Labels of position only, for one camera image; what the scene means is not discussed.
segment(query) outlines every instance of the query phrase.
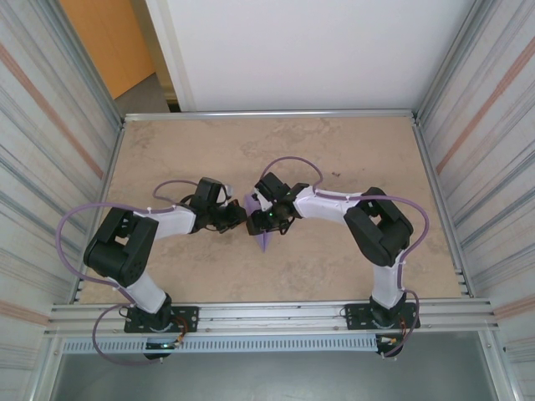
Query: floor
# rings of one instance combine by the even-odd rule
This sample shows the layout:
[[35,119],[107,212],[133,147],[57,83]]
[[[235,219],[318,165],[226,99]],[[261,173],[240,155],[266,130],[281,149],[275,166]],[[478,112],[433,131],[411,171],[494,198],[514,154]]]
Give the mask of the floor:
[[196,353],[141,368],[66,355],[52,400],[496,400],[477,333],[418,333],[397,361],[375,353]]
[[139,82],[115,99],[122,115],[133,113],[169,113],[164,91],[156,74]]
[[[169,179],[212,177],[243,196],[263,168],[282,155],[300,155],[324,171],[324,189],[359,192],[378,186],[421,204],[431,232],[408,259],[405,286],[421,297],[459,297],[460,289],[435,202],[407,118],[227,119],[128,123],[108,196],[133,206],[165,207],[151,198]],[[289,161],[273,172],[291,186],[315,182],[309,166]],[[189,185],[169,185],[162,195],[179,200]],[[400,206],[421,232],[420,215]],[[200,231],[155,242],[147,271],[174,302],[262,302],[367,299],[370,263],[347,227],[296,221],[274,235],[262,253],[244,225],[222,235]],[[118,292],[86,282],[83,303],[122,302]]]

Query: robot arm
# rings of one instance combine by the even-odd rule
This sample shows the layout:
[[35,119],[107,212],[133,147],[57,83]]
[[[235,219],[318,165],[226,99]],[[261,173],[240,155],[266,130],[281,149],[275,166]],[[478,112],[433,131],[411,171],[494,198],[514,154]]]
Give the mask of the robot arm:
[[[269,231],[284,235],[296,219],[303,218],[346,225],[360,251],[374,267],[370,302],[376,305],[376,312],[394,316],[405,301],[405,294],[398,285],[401,279],[398,265],[409,246],[413,227],[389,200],[352,200],[359,196],[384,194],[379,188],[356,194],[314,190],[308,184],[290,188],[269,173],[255,185],[252,197],[260,209],[249,216],[247,229],[250,235]],[[372,217],[379,218],[377,224]],[[386,324],[385,317],[380,320]]]
[[209,178],[199,181],[188,205],[166,213],[137,213],[112,208],[84,253],[84,263],[117,282],[135,301],[140,320],[161,330],[171,317],[171,298],[145,271],[154,241],[198,232],[208,226],[223,233],[247,219],[237,200],[229,202],[230,188]]

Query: metal panel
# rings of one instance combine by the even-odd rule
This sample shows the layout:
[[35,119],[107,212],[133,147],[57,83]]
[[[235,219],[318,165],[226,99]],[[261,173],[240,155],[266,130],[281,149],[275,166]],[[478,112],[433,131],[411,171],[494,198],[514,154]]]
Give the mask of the metal panel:
[[59,371],[52,399],[62,401],[496,399],[476,333],[417,334],[396,362],[373,353],[184,353],[128,368],[66,355]]
[[470,44],[474,41],[476,35],[481,31],[482,22],[485,16],[495,6],[497,0],[476,0],[472,5],[470,12],[466,16],[455,41],[450,47],[444,61],[435,76],[427,94],[425,94],[421,105],[417,108],[417,119],[423,120],[434,107],[436,101],[440,98],[444,87],[453,75],[460,61],[466,56]]
[[462,271],[462,275],[465,278],[466,292],[468,295],[475,297],[476,294],[474,293],[474,286],[471,284],[470,275],[466,274],[466,260],[464,253],[461,251],[461,243],[457,237],[455,225],[453,223],[453,219],[451,218],[451,213],[448,211],[446,198],[442,193],[441,184],[438,181],[435,167],[433,167],[433,164],[431,163],[429,152],[427,151],[427,146],[421,133],[420,124],[415,122],[412,125],[412,129],[415,132],[416,143],[418,144],[425,173],[427,174],[427,180],[429,181],[431,192],[433,193],[433,198],[435,199],[436,209],[438,210],[439,217],[441,218],[442,229],[444,230],[446,241],[448,243],[448,247],[450,248],[451,259],[453,259],[456,269],[461,269]]
[[[101,338],[97,340],[104,353],[161,353],[160,349],[146,349],[148,338]],[[151,343],[167,343],[165,339],[151,339]],[[377,351],[374,334],[309,335],[309,336],[186,336],[180,346],[169,353],[270,353],[317,351]],[[91,338],[70,338],[65,342],[64,354],[96,353]]]

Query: purple object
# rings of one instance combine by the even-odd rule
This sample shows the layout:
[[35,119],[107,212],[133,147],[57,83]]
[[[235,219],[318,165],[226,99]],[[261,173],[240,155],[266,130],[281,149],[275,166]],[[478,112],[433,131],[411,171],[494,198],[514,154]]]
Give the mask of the purple object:
[[[245,212],[247,213],[247,216],[250,216],[254,211],[259,211],[261,209],[260,202],[258,200],[254,200],[251,194],[243,196],[243,205],[245,206]],[[254,239],[257,240],[262,252],[265,252],[268,248],[268,244],[271,241],[272,236],[272,232],[264,232],[263,234],[254,236]]]

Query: aluminum frame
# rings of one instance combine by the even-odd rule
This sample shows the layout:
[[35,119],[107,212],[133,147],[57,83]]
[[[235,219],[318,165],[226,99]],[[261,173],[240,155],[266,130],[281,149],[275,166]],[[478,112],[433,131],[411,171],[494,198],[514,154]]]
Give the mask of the aluminum frame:
[[355,109],[355,110],[274,110],[274,111],[210,111],[185,113],[127,114],[130,121],[177,121],[184,119],[302,119],[302,118],[343,118],[343,117],[410,117],[410,109]]
[[[344,305],[363,301],[331,302],[247,302],[181,303],[198,306],[197,332],[190,337],[347,334],[342,316]],[[57,305],[53,308],[45,338],[87,338],[94,321],[111,305]],[[417,332],[462,332],[497,330],[497,321],[487,299],[440,298],[420,300],[421,328]],[[102,337],[142,338],[146,334],[124,333],[125,319],[115,310],[101,321]],[[356,333],[381,333],[385,330],[362,330]],[[152,333],[151,337],[168,338],[169,333]]]
[[[462,253],[459,251],[455,231],[452,229],[446,205],[442,199],[434,169],[427,154],[420,127],[415,123],[409,110],[322,110],[322,111],[272,111],[272,112],[228,112],[228,113],[183,113],[183,114],[127,114],[125,122],[142,120],[184,120],[184,119],[264,119],[264,118],[343,118],[343,117],[407,117],[410,118],[419,146],[420,156],[428,176],[432,194],[436,199],[437,208],[448,238],[448,246],[456,264],[461,290],[468,295],[470,283],[464,272]],[[110,161],[110,171],[104,183],[103,198],[109,188],[109,181],[120,147],[120,140]],[[346,303],[355,301],[332,302],[259,302],[259,303],[205,303],[193,304],[201,308],[199,314],[199,331],[189,335],[197,338],[228,338],[229,336],[266,336],[266,335],[334,335],[343,336],[351,333],[347,330],[345,320],[340,316]],[[475,331],[481,333],[498,330],[492,306],[487,299],[481,298],[444,298],[421,299],[420,319],[422,327],[417,332],[459,332]],[[42,374],[38,376],[31,399],[48,399],[52,393],[64,344],[70,338],[89,338],[94,320],[110,305],[57,305],[53,308],[50,324],[46,328],[44,341],[47,352],[44,354]],[[143,334],[125,334],[124,318],[118,311],[106,316],[97,332],[99,338],[142,338]],[[370,330],[355,333],[377,333]],[[169,334],[151,334],[152,338],[169,337]],[[496,372],[495,385],[509,385],[509,377],[503,375],[500,366],[504,364],[497,347],[486,351],[487,363],[491,371]]]

